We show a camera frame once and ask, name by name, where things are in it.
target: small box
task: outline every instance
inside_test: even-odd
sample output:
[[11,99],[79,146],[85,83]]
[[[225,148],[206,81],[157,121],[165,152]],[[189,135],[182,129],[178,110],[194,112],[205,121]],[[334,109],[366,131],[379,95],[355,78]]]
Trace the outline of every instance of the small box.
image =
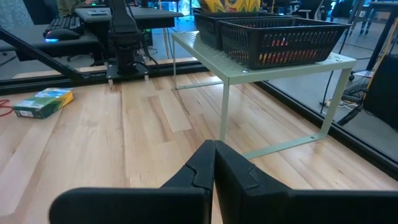
[[47,88],[14,105],[17,116],[30,118],[47,118],[73,100],[69,88]]

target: metal table leg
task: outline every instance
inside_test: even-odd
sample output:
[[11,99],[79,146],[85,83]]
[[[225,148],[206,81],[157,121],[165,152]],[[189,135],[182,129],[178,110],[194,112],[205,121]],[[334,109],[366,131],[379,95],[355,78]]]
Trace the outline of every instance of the metal table leg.
[[187,88],[196,88],[196,87],[201,87],[201,86],[210,86],[210,85],[218,85],[218,84],[222,84],[223,81],[214,81],[214,82],[205,82],[205,83],[198,83],[198,84],[192,84],[192,85],[185,85],[185,86],[178,86],[177,85],[177,72],[175,69],[175,41],[173,39],[173,70],[174,70],[174,74],[173,74],[173,78],[174,78],[174,86],[176,90],[182,90],[182,89],[187,89]]
[[330,102],[330,107],[328,109],[328,112],[325,116],[325,120],[323,121],[321,130],[318,134],[313,134],[310,136],[306,136],[303,138],[299,138],[299,139],[295,139],[292,141],[287,141],[287,142],[283,142],[281,144],[278,144],[276,146],[271,146],[271,147],[266,147],[264,149],[260,149],[260,150],[256,150],[256,151],[252,151],[252,152],[247,152],[244,153],[243,156],[246,159],[252,159],[255,157],[259,157],[259,156],[264,156],[266,154],[270,154],[273,152],[277,152],[277,151],[281,151],[284,149],[288,149],[290,147],[295,147],[295,146],[299,146],[301,144],[306,144],[312,141],[317,141],[317,140],[321,140],[324,137],[326,137],[328,135],[330,126],[333,122],[333,117],[335,116],[337,107],[338,107],[338,103],[340,102],[341,97],[343,96],[344,93],[344,89],[345,86],[347,84],[349,75],[351,74],[351,68],[347,68],[341,71],[337,86],[335,88],[335,92],[333,94],[333,98],[331,99]]
[[224,83],[223,105],[221,108],[220,140],[225,141],[226,122],[228,118],[229,83]]

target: red cable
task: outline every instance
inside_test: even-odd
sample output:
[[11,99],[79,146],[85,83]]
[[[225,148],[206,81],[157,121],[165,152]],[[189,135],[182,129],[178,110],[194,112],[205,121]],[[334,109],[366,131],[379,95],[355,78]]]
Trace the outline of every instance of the red cable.
[[5,116],[5,115],[9,115],[9,114],[12,113],[12,107],[10,107],[10,106],[5,106],[5,104],[6,104],[6,103],[9,103],[9,102],[10,102],[9,100],[0,100],[0,109],[1,109],[1,108],[10,108],[10,109],[11,109],[11,110],[8,111],[7,113],[0,114],[0,117]]

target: wire basket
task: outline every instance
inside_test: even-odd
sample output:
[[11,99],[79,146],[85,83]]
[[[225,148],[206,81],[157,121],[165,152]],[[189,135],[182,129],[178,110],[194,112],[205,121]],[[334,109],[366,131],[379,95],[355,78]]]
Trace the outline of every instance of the wire basket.
[[260,69],[322,62],[351,25],[290,17],[235,19],[219,26],[225,53]]
[[271,14],[268,12],[204,12],[196,13],[194,16],[195,25],[199,30],[201,40],[217,50],[223,49],[223,42],[221,39],[218,21],[250,17],[281,17],[281,15]]

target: keyboard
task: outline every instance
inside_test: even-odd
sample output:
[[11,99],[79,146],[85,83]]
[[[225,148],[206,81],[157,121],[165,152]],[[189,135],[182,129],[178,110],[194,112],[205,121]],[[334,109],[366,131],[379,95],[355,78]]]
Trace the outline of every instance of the keyboard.
[[83,26],[80,22],[80,18],[78,16],[70,16],[64,17],[61,19],[53,19],[50,25],[46,28],[43,33],[43,37],[45,37],[48,32],[55,29],[69,29],[80,35],[83,35],[84,30]]

